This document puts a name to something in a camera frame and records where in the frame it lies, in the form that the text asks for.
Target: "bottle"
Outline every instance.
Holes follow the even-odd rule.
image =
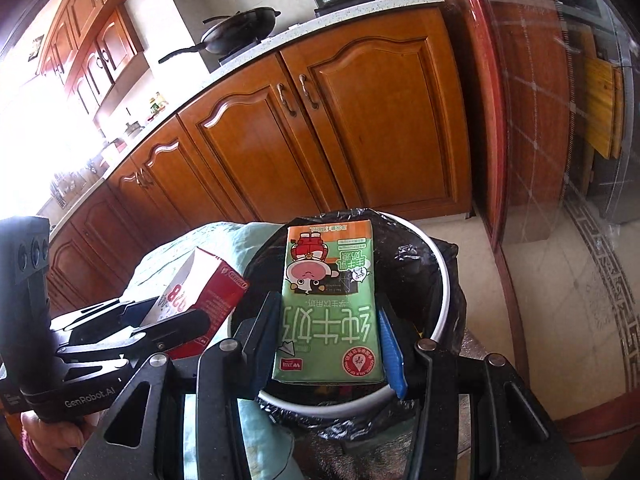
[[[153,97],[149,99],[149,106],[153,115],[157,114],[160,111],[160,106],[158,105],[158,103],[156,103],[156,99]]]
[[[156,103],[158,103],[158,106],[160,107],[160,109],[164,108],[169,104],[166,101],[166,99],[162,97],[162,94],[160,92],[156,92]]]

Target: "sleeve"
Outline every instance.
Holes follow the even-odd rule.
[[[33,445],[33,442],[29,438],[29,435],[27,435],[24,430],[22,430],[22,448],[33,462],[33,465],[36,466],[36,469],[42,476],[44,476],[44,478],[46,478],[46,480],[65,479],[65,473],[53,467],[49,462],[47,462],[43,459],[43,457],[40,456],[35,446]]]

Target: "frying pan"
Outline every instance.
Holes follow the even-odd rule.
[[[276,25],[276,17],[280,15],[279,10],[271,7],[257,7],[237,12],[233,16],[214,16],[202,23],[223,20],[202,35],[200,43],[186,48],[179,48],[158,60],[164,63],[168,59],[178,54],[187,52],[199,52],[208,50],[218,56],[228,56],[241,49],[253,41],[262,41],[266,38]]]

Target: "kitchen countertop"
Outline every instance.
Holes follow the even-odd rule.
[[[120,161],[117,164],[112,165],[104,173],[102,178],[95,182],[84,193],[84,195],[82,195],[78,199],[78,201],[71,207],[71,209],[69,209],[69,211],[60,219],[60,222],[58,222],[56,227],[49,235],[50,240],[53,240],[53,238],[55,238],[56,234],[60,232],[60,229],[62,229],[62,226],[71,218],[73,213],[82,205],[82,203],[89,197],[89,195],[91,195],[92,192],[98,189],[100,185],[105,182],[110,174],[116,170],[120,163],[124,161],[125,158],[127,158],[127,156],[130,155],[131,152],[133,152],[143,140],[151,135],[156,130],[156,128],[161,126],[165,120],[169,119],[176,112],[180,111],[180,109],[183,108],[185,104],[189,103],[201,92],[212,86],[220,79],[226,77],[227,75],[230,75],[236,70],[239,70],[244,65],[251,63],[258,57],[261,57],[272,51],[279,50],[285,44],[291,43],[295,40],[299,40],[304,36],[317,32],[318,30],[322,30],[323,28],[337,25],[338,23],[348,22],[349,20],[354,20],[362,16],[367,16],[369,14],[383,12],[385,10],[401,9],[403,7],[424,6],[428,4],[439,4],[443,1],[444,0],[375,0],[373,2],[359,4],[353,7],[348,7],[347,9],[337,10],[336,12],[332,12],[331,14],[327,14],[325,16],[321,16],[320,18],[315,18],[313,20],[309,20],[308,22],[291,27],[290,29],[281,32],[276,36],[266,38],[262,41],[262,43],[254,46],[246,52],[243,52],[240,56],[233,58],[231,61],[225,63],[224,65],[220,66],[220,68],[214,70],[211,74],[209,74],[209,77],[201,83],[199,88],[194,88],[193,95],[191,97],[185,99],[182,102],[173,103],[167,106],[156,116],[155,120],[153,120],[151,124],[148,124],[139,134],[137,134],[133,141],[129,143],[127,147],[120,153]]]

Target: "blue gripper pad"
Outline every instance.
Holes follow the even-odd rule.
[[[378,306],[377,310],[382,364],[385,368],[386,381],[396,392],[398,399],[404,399],[408,388],[404,378],[404,358],[384,309]]]

